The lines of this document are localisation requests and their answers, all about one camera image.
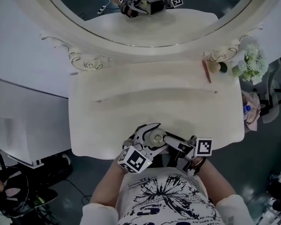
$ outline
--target flower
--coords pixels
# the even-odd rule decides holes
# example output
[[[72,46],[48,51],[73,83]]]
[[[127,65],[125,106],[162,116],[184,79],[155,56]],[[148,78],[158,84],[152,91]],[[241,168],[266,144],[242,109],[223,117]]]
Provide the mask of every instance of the flower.
[[[263,75],[268,70],[268,63],[264,51],[258,44],[248,44],[244,53],[244,60],[232,68],[234,76],[239,76],[244,81],[252,81],[253,85],[262,81]]]

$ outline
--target graphic print shirt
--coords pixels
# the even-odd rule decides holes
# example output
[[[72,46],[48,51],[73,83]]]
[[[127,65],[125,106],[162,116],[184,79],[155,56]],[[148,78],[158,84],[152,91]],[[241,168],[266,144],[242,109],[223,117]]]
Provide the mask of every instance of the graphic print shirt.
[[[232,195],[215,207],[197,176],[176,168],[149,168],[127,174],[117,209],[91,203],[81,225],[252,225],[243,199]]]

